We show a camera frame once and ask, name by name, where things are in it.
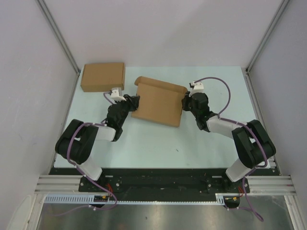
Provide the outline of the brown cardboard box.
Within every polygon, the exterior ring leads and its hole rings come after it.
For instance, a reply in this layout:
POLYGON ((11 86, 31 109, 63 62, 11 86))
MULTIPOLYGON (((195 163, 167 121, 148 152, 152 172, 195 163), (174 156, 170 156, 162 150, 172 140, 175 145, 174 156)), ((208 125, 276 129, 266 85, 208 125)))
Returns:
POLYGON ((92 63, 85 64, 81 79, 84 92, 107 92, 113 88, 125 87, 125 64, 92 63))

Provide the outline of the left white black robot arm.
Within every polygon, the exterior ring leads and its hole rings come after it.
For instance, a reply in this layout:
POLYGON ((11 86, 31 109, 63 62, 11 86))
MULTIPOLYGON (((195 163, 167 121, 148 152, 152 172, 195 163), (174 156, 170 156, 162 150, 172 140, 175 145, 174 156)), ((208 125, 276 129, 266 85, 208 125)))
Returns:
POLYGON ((140 96, 125 94, 115 99, 115 103, 107 110, 106 119, 101 123, 85 123, 74 119, 66 127, 55 145, 55 152, 65 158, 84 177, 90 179, 89 186, 95 191, 102 191, 106 180, 103 170, 91 158, 94 142, 102 140, 116 142, 122 132, 123 124, 130 112, 139 107, 140 96))

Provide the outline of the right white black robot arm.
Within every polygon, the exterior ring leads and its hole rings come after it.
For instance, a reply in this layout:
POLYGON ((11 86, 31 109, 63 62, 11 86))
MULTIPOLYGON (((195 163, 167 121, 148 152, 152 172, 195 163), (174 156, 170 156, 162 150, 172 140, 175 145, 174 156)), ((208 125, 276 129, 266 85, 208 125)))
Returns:
POLYGON ((202 92, 193 95, 186 92, 182 107, 194 115, 199 130, 221 134, 234 141, 238 159, 226 169, 226 177, 221 180, 226 192, 237 189, 239 180, 258 166, 267 166, 268 159, 276 154, 276 147, 259 120, 240 123, 219 117, 210 110, 209 98, 202 92))

